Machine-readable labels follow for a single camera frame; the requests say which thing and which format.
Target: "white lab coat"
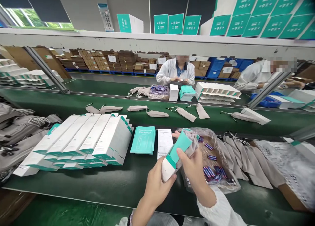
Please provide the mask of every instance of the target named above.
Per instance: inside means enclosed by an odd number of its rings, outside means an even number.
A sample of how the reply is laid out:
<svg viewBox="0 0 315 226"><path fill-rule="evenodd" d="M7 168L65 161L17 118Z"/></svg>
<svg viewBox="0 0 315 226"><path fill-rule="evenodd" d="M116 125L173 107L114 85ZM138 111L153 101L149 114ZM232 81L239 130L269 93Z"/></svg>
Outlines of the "white lab coat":
<svg viewBox="0 0 315 226"><path fill-rule="evenodd" d="M176 69L176 58L169 59L165 63L163 63L160 71L157 73L157 82L160 85L168 85L171 84L171 78L177 76ZM187 70L180 75L180 79L185 80L188 79L188 85L195 84L195 66L191 63L187 63Z"/></svg>
<svg viewBox="0 0 315 226"><path fill-rule="evenodd" d="M249 91L258 93L260 89L256 89L260 83L268 85L280 72L270 72L270 61L259 61L249 65L240 75L234 88L239 91Z"/></svg>

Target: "workbench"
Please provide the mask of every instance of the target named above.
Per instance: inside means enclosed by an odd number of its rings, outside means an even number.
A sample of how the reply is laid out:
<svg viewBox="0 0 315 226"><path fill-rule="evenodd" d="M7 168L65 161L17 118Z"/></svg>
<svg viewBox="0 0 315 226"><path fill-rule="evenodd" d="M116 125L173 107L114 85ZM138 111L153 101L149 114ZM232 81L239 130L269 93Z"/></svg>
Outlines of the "workbench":
<svg viewBox="0 0 315 226"><path fill-rule="evenodd" d="M124 86L124 89L129 90L127 84L120 85ZM33 109L40 116L55 113L62 119L66 119L71 114L85 113L85 106L88 104L93 103L93 106L96 108L106 104L107 106L123 107L119 114L127 114L133 126L153 125L158 128L172 129L179 127L206 127L213 130L216 134L232 131L237 132L238 135L258 135L276 138L311 125L315 121L315 115L310 114L257 110L258 113L271 119L270 123L261 126L257 123L242 120L235 122L230 115L220 114L221 111L228 113L239 112L241 110L239 108L211 106L204 107L210 119L200 120L195 107L187 108L188 104L178 103L178 107L182 107L197 116L195 122L191 123L177 112L171 112L166 109L174 106L173 103L167 101L156 102L7 89L0 89L0 94L13 104ZM145 111L127 112L126 108L131 105L147 105L150 110L166 112L170 116L168 118L152 118ZM135 208L143 196L147 174L154 166L156 160L156 149L152 156L128 152L123 166L106 166L80 171L40 171L34 176L12 176L4 187L19 191ZM178 174L179 177L168 197L157 208L157 211L200 217L196 205L196 197L185 189L182 176L180 173ZM246 181L240 181L240 184L241 190L228 194L227 198L233 209L240 214L246 224L259 226L297 225L303 224L303 220L308 220L311 217L310 214L293 211L278 189L271 190L254 186Z"/></svg>

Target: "user manual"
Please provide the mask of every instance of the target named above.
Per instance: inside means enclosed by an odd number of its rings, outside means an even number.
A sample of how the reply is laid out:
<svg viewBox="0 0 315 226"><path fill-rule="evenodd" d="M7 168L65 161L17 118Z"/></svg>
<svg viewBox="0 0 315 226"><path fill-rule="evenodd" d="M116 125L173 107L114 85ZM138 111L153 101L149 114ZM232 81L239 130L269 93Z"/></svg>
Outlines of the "user manual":
<svg viewBox="0 0 315 226"><path fill-rule="evenodd" d="M157 131L157 159L166 156L173 145L172 131L159 129Z"/></svg>

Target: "teal booklet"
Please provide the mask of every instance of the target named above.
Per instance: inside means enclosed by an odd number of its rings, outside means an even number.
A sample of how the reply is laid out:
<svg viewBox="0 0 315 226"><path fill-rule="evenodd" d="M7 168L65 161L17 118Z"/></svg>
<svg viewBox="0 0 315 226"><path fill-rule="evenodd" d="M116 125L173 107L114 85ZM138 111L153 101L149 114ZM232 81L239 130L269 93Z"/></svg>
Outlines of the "teal booklet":
<svg viewBox="0 0 315 226"><path fill-rule="evenodd" d="M130 153L153 154L155 142L155 127L136 127Z"/></svg>

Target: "white sleeve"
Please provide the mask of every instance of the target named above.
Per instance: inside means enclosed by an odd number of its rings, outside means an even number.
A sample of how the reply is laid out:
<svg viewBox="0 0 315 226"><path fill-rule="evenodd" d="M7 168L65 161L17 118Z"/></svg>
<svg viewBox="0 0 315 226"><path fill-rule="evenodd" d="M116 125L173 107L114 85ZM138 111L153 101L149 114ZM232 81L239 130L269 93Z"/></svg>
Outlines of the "white sleeve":
<svg viewBox="0 0 315 226"><path fill-rule="evenodd" d="M234 88L239 91L252 91L257 89L258 83L252 82L258 75L258 70L254 67L248 66L236 81Z"/></svg>
<svg viewBox="0 0 315 226"><path fill-rule="evenodd" d="M234 212L223 192L216 186L211 187L217 202L211 208L204 207L198 200L200 214L213 226L246 226L241 216Z"/></svg>
<svg viewBox="0 0 315 226"><path fill-rule="evenodd" d="M157 82L160 85L168 85L171 83L171 78L169 76L169 62L163 63L160 71L157 73Z"/></svg>

